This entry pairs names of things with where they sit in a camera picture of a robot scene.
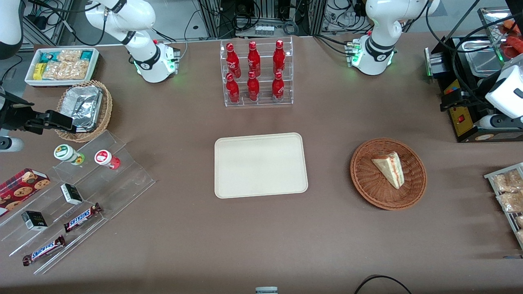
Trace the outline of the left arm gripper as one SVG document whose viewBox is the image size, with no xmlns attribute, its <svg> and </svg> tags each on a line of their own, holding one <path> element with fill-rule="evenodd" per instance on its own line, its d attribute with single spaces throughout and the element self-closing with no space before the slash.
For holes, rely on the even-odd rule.
<svg viewBox="0 0 523 294">
<path fill-rule="evenodd" d="M 482 78 L 477 81 L 473 89 L 473 106 L 480 109 L 491 109 L 492 105 L 485 98 L 492 87 L 491 78 Z M 450 91 L 441 96 L 440 111 L 445 112 L 450 108 L 461 107 L 469 103 L 471 96 L 466 91 Z"/>
</svg>

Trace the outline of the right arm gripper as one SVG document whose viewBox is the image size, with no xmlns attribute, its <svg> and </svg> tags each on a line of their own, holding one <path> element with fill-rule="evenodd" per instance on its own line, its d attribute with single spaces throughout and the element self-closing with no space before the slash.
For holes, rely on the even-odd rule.
<svg viewBox="0 0 523 294">
<path fill-rule="evenodd" d="M 46 114 L 32 109 L 33 102 L 28 102 L 17 96 L 1 96 L 1 129 L 8 131 L 28 131 L 34 134 L 43 134 L 43 129 L 56 129 L 67 133 L 77 133 L 73 119 L 57 111 L 47 111 Z"/>
</svg>

